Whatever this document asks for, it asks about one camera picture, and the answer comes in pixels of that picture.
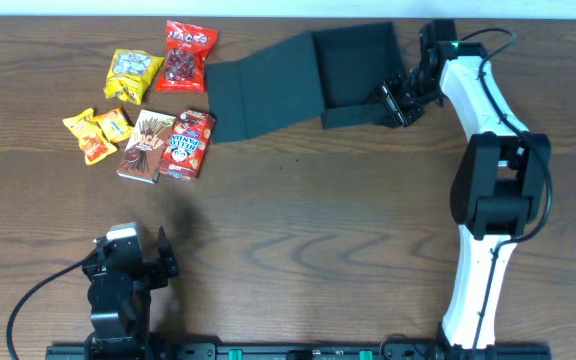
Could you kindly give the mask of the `brown Pocky box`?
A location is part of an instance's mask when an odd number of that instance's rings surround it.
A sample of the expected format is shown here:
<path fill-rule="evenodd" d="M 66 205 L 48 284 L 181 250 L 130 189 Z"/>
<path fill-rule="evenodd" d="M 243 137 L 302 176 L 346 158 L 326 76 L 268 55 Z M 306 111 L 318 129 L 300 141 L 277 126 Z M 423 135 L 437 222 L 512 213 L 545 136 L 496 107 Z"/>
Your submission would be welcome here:
<path fill-rule="evenodd" d="M 141 110 L 117 174 L 155 184 L 159 178 L 159 163 L 174 121 L 175 118 L 171 115 Z"/>

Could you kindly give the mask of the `black foldable container box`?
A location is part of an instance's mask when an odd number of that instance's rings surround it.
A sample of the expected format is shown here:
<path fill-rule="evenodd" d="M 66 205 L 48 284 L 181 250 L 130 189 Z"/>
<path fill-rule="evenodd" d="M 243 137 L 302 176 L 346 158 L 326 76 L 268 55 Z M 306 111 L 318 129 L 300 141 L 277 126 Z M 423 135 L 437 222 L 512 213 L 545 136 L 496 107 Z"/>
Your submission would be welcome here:
<path fill-rule="evenodd" d="M 377 89 L 403 68 L 390 22 L 304 32 L 241 60 L 210 64 L 212 139 L 248 140 L 313 117 L 325 129 L 394 127 Z"/>

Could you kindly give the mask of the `red Hacks candy bag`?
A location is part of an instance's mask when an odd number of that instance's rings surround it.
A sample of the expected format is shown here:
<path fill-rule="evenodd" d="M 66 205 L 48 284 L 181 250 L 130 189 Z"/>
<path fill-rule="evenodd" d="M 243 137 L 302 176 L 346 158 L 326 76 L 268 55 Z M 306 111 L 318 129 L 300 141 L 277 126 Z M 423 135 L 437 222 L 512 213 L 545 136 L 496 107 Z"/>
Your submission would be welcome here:
<path fill-rule="evenodd" d="M 217 43 L 216 29 L 168 21 L 167 53 L 157 80 L 158 92 L 205 91 L 205 61 Z"/>

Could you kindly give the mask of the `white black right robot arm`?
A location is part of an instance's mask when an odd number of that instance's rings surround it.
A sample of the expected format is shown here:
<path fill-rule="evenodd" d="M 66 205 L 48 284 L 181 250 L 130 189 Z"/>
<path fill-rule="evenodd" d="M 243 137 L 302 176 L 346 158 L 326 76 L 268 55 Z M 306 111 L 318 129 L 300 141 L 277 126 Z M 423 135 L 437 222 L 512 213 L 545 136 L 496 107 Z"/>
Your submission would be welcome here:
<path fill-rule="evenodd" d="M 451 302 L 440 324 L 444 357 L 491 359 L 494 319 L 510 256 L 545 226 L 552 206 L 551 144 L 517 118 L 497 86 L 488 51 L 451 19 L 419 34 L 421 60 L 374 89 L 388 127 L 408 127 L 425 105 L 449 101 L 467 138 L 450 190 L 460 233 Z"/>

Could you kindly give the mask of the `yellow snack bag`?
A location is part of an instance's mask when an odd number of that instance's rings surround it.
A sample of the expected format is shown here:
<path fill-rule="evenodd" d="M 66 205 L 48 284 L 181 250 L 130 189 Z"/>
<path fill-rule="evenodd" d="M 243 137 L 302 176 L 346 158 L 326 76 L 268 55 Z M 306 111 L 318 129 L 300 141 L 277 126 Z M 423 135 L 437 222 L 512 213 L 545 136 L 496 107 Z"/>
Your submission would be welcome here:
<path fill-rule="evenodd" d="M 106 76 L 105 97 L 141 105 L 163 60 L 142 50 L 117 49 Z"/>

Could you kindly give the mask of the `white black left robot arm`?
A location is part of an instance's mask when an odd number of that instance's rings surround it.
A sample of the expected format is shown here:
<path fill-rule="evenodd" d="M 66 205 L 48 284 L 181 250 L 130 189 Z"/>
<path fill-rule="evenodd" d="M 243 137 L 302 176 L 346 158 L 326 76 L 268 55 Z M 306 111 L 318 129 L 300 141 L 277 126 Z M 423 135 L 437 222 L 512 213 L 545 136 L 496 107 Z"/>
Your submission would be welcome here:
<path fill-rule="evenodd" d="M 114 225 L 94 240 L 82 266 L 90 281 L 87 293 L 94 331 L 84 341 L 86 359 L 173 359 L 174 350 L 149 331 L 151 292 L 179 275 L 171 242 L 158 230 L 159 256 L 143 259 L 136 223 Z"/>

